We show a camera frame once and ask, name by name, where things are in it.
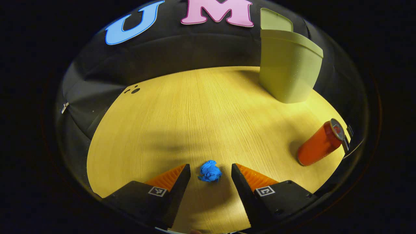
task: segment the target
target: pink letter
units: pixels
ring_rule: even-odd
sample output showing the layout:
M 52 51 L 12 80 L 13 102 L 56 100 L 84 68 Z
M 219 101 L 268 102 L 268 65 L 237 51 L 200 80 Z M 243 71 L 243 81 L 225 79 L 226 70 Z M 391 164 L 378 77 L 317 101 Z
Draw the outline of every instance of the pink letter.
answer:
M 227 12 L 231 11 L 231 16 L 227 18 L 228 23 L 253 27 L 249 11 L 251 4 L 247 0 L 226 0 L 223 3 L 217 0 L 188 0 L 188 14 L 181 20 L 181 23 L 193 25 L 206 22 L 207 17 L 202 16 L 202 8 L 204 8 L 215 22 L 220 22 Z

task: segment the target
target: light green bin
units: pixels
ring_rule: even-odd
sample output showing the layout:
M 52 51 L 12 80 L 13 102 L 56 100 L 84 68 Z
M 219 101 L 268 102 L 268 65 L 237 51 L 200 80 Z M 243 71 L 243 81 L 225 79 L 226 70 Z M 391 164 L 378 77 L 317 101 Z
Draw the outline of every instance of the light green bin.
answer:
M 261 29 L 260 84 L 278 101 L 305 101 L 324 57 L 308 38 L 289 31 Z

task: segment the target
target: blue crumpled paper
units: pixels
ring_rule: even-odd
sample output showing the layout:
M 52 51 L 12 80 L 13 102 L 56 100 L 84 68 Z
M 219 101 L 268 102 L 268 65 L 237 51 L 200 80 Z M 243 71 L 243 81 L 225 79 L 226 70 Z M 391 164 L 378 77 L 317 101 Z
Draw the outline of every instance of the blue crumpled paper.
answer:
M 222 175 L 222 172 L 218 167 L 215 166 L 217 162 L 214 160 L 209 160 L 208 162 L 204 163 L 201 166 L 201 174 L 203 176 L 198 176 L 198 178 L 202 181 L 212 182 L 218 181 Z

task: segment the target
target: wooden table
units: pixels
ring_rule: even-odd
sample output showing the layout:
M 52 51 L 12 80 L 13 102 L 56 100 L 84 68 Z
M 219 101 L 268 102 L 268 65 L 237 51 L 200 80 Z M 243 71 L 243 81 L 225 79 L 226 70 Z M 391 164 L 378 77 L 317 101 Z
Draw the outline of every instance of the wooden table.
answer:
M 232 163 L 315 192 L 341 162 L 343 148 L 308 167 L 296 161 L 296 150 L 331 118 L 347 126 L 315 91 L 305 102 L 280 103 L 258 84 L 259 69 L 191 70 L 127 87 L 101 120 L 89 148 L 93 191 L 106 197 L 131 180 L 145 182 L 189 163 L 191 179 L 172 228 L 184 233 L 250 227 L 231 179 Z M 197 178 L 208 160 L 223 172 L 218 183 Z

